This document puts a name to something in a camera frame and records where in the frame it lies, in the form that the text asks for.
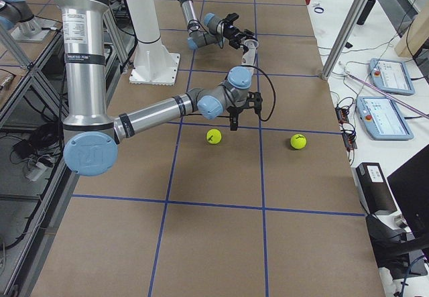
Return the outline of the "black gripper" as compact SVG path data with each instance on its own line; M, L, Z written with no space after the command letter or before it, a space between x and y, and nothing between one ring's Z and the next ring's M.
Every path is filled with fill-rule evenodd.
M228 107L230 130L236 131L239 128L239 115L247 109L253 109L256 115L261 115L262 105L257 103L257 93L249 91L247 98L237 101L236 107Z
M229 45L236 50L244 48L245 40L257 40L254 32L248 29L244 29L244 31L241 32L240 29L231 24L225 24L223 26L222 35L229 41Z

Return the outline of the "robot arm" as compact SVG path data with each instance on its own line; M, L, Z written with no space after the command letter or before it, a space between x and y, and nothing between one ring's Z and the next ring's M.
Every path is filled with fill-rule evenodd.
M241 65L230 69L215 88L194 88L132 113L108 116L103 20L109 0L54 1L62 12L68 87L63 157L73 172L82 176L103 174L116 162L122 139L193 112L207 119L227 112L231 129L238 127L242 111L261 112L261 95L250 90L259 45L255 34L234 25L236 13L224 18L209 13L199 21L192 0L178 0L186 20L189 48L228 43L242 51Z
M255 33L248 29L241 30L234 25L238 13L229 13L221 18L214 13L207 13L199 20L194 10L193 0L177 0L180 3L188 31L188 47L191 50L212 44L222 48L225 44L243 53L255 50L259 46Z

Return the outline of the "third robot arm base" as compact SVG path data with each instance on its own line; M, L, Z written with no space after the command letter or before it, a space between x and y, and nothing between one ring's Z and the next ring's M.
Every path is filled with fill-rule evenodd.
M52 19L37 18L26 0L1 0L1 25L17 42L41 43L60 29Z

